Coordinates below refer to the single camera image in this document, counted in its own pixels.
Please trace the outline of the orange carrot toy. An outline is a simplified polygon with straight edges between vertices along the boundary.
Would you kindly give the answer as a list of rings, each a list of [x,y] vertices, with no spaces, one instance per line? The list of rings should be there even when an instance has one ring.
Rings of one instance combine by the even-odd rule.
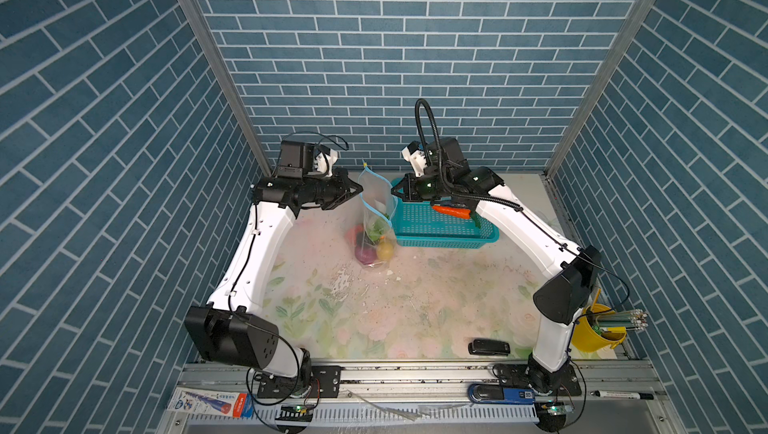
[[[460,208],[449,205],[432,205],[432,209],[443,215],[451,216],[458,219],[470,220],[472,218],[471,210],[468,208]]]

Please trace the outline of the teal plastic basket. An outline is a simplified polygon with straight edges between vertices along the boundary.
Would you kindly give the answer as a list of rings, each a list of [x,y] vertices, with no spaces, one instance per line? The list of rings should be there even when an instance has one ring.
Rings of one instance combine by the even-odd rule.
[[[454,206],[450,198],[434,203],[396,199],[399,203],[393,227],[401,246],[478,249],[496,242],[500,237],[496,226],[474,213],[471,213],[470,220],[463,220],[432,209],[435,204]]]

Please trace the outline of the green leafy vegetable toy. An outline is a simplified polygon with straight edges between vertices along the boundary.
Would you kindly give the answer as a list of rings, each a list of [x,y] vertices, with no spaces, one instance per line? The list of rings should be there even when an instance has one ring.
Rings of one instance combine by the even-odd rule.
[[[386,237],[390,230],[391,225],[387,220],[380,218],[367,222],[365,226],[366,235],[373,243],[378,243],[381,238]]]

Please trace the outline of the purple onion toy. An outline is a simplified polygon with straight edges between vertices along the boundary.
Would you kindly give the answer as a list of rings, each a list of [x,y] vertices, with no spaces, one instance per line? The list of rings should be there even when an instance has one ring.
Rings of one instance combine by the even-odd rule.
[[[362,265],[373,265],[378,261],[376,248],[370,245],[361,245],[354,248],[356,259]]]

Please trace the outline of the clear zip top bag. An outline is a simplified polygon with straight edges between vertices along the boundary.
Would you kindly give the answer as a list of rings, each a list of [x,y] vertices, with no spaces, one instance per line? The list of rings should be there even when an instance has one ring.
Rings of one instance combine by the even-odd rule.
[[[399,201],[391,194],[390,182],[368,163],[363,163],[356,182],[363,191],[353,199],[351,223],[344,237],[360,265],[379,267],[395,255],[393,218]]]

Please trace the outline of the yellow potato toy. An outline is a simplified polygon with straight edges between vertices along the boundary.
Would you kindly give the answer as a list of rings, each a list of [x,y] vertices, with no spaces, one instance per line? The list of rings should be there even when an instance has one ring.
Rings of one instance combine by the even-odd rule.
[[[376,254],[380,261],[390,261],[395,254],[395,244],[389,240],[382,239],[376,246]]]

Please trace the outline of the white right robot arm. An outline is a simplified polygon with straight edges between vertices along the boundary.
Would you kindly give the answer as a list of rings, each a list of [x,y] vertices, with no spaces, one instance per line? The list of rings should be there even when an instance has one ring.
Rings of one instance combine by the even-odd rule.
[[[450,180],[429,166],[421,176],[406,174],[391,193],[403,202],[445,201],[449,207],[467,209],[493,224],[531,259],[545,282],[533,294],[540,320],[528,358],[528,383],[540,394],[557,391],[569,373],[573,331],[595,287],[599,251],[579,247],[544,223],[489,168],[463,169]]]

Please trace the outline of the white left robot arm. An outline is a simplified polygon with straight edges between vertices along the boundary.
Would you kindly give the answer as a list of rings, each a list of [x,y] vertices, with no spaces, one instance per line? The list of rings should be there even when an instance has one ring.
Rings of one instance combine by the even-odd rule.
[[[252,187],[252,203],[234,257],[208,300],[187,311],[184,326],[200,357],[290,381],[310,383],[311,357],[281,338],[261,317],[279,250],[303,210],[333,210],[363,192],[344,168],[330,175],[266,177]]]

